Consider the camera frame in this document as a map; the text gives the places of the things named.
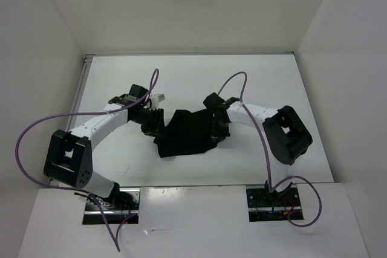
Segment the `black skirt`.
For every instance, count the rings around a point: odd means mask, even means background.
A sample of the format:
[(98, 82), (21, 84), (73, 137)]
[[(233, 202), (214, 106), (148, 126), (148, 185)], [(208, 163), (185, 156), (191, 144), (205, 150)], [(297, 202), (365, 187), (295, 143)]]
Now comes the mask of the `black skirt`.
[(211, 112), (178, 109), (165, 127), (162, 137), (154, 138), (161, 158), (196, 155), (217, 147), (210, 136)]

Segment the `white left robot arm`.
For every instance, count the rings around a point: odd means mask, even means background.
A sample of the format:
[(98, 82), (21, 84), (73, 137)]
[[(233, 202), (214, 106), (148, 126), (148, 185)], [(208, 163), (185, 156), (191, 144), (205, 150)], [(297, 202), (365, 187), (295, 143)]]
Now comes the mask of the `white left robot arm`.
[(70, 131), (57, 130), (52, 136), (44, 165), (44, 175), (77, 190), (94, 195), (106, 209), (114, 209), (128, 199), (117, 182), (93, 169), (93, 150), (109, 134), (132, 121), (150, 137), (164, 132), (164, 94), (148, 94), (146, 88), (132, 85), (127, 94), (113, 97), (100, 115)]

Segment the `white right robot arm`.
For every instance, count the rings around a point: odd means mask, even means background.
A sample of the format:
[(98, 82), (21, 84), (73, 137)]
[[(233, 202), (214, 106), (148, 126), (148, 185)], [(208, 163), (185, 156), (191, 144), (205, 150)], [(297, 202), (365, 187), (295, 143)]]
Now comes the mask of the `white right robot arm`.
[(210, 136), (216, 143), (230, 136), (230, 123), (258, 131), (268, 172), (265, 198), (269, 204), (279, 205), (294, 178), (291, 166), (313, 142), (296, 111), (291, 106), (270, 109), (252, 105), (236, 97), (224, 100), (216, 93), (207, 96), (203, 104), (212, 114)]

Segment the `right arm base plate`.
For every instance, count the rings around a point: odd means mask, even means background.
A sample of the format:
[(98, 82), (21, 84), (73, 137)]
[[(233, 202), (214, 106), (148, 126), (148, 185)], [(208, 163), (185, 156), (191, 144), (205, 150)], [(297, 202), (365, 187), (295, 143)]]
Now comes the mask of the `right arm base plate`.
[(269, 193), (264, 186), (246, 188), (247, 208), (250, 222), (286, 221), (304, 219), (296, 186), (282, 192)]

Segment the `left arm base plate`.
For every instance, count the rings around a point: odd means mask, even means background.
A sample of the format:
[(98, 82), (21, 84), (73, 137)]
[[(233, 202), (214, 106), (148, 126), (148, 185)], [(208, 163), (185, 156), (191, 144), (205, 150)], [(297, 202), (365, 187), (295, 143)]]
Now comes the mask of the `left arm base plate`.
[(87, 198), (83, 212), (83, 225), (102, 225), (104, 220), (99, 207), (103, 210), (105, 219), (109, 224), (118, 225), (138, 224), (139, 206), (141, 189), (140, 188), (121, 188), (117, 201), (108, 201), (108, 198), (95, 197), (95, 200)]

